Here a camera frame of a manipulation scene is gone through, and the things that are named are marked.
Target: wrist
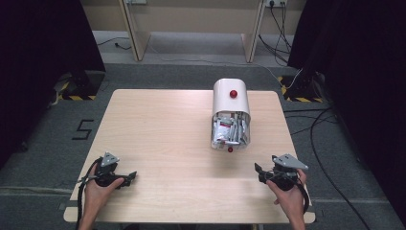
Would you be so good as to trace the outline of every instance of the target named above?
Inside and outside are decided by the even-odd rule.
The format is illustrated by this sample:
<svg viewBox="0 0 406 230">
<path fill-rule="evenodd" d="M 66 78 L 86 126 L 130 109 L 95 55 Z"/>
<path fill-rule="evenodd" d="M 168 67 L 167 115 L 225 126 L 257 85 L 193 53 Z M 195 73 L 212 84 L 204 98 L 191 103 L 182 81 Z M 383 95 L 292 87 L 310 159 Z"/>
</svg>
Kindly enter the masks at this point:
<svg viewBox="0 0 406 230">
<path fill-rule="evenodd" d="M 305 230 L 305 219 L 303 216 L 298 218 L 289 218 L 293 230 Z"/>
<path fill-rule="evenodd" d="M 92 230 L 97 215 L 95 212 L 85 212 L 80 219 L 79 230 Z"/>
</svg>

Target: red knob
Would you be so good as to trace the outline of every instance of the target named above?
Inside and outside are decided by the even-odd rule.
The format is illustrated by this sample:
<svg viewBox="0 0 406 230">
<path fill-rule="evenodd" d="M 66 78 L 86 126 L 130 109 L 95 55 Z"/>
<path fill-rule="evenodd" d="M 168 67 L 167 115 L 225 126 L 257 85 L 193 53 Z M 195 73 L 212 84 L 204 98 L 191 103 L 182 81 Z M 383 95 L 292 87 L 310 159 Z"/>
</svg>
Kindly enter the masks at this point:
<svg viewBox="0 0 406 230">
<path fill-rule="evenodd" d="M 232 91 L 230 91 L 230 97 L 231 98 L 236 98 L 237 97 L 237 92 L 236 92 L 236 90 L 232 90 Z"/>
</svg>

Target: black curtain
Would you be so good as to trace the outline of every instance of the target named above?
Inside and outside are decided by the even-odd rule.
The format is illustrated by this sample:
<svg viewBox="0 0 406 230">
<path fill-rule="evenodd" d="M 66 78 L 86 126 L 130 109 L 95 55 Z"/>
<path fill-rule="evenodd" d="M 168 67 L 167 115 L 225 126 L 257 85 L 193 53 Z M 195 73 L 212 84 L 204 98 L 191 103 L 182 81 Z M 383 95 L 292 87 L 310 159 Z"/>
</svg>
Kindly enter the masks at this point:
<svg viewBox="0 0 406 230">
<path fill-rule="evenodd" d="M 29 137 L 63 74 L 105 69 L 79 0 L 2 1 L 0 19 L 3 166 Z"/>
<path fill-rule="evenodd" d="M 357 154 L 404 225 L 405 12 L 404 0 L 308 0 L 289 59 L 290 66 L 325 74 Z"/>
</svg>

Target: handheld controller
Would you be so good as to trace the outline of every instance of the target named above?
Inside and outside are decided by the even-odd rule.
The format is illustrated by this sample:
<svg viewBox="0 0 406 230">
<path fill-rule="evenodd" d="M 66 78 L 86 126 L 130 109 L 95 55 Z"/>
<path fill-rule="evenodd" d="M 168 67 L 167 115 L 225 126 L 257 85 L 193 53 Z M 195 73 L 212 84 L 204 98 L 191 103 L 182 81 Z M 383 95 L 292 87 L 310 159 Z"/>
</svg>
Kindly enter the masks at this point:
<svg viewBox="0 0 406 230">
<path fill-rule="evenodd" d="M 294 185 L 298 184 L 297 169 L 308 169 L 307 165 L 290 154 L 280 157 L 273 155 L 272 161 L 275 163 L 272 171 L 263 171 L 262 167 L 255 163 L 255 171 L 258 173 L 259 182 L 266 184 L 266 180 L 271 180 L 284 191 L 291 190 Z"/>
<path fill-rule="evenodd" d="M 114 174 L 114 171 L 118 165 L 117 162 L 119 160 L 119 158 L 115 157 L 109 152 L 104 154 L 102 161 L 99 162 L 95 171 L 95 181 L 99 186 L 107 187 L 118 178 L 124 178 L 124 182 L 116 189 L 120 189 L 124 186 L 130 186 L 131 181 L 135 178 L 137 172 L 132 172 L 129 175 Z"/>
</svg>

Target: yellow and black hazard tape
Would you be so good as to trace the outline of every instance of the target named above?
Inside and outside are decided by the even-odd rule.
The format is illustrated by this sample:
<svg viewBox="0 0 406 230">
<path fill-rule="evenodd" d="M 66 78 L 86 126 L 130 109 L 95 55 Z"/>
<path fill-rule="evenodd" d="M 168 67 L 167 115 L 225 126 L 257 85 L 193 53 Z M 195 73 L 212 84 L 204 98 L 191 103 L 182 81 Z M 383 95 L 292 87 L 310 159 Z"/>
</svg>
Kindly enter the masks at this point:
<svg viewBox="0 0 406 230">
<path fill-rule="evenodd" d="M 318 96 L 316 88 L 306 90 L 305 92 L 298 92 L 294 88 L 290 88 L 292 77 L 285 78 L 284 76 L 278 77 L 278 81 L 281 83 L 282 94 L 285 100 L 290 102 L 300 103 L 322 103 L 323 100 Z"/>
<path fill-rule="evenodd" d="M 95 100 L 96 95 L 71 95 L 69 94 L 69 81 L 63 84 L 62 88 L 60 89 L 59 93 L 59 100 L 69 100 L 69 101 L 89 101 Z"/>
<path fill-rule="evenodd" d="M 95 100 L 96 96 L 77 96 L 77 95 L 59 95 L 60 100 L 70 100 L 70 101 L 87 101 Z"/>
</svg>

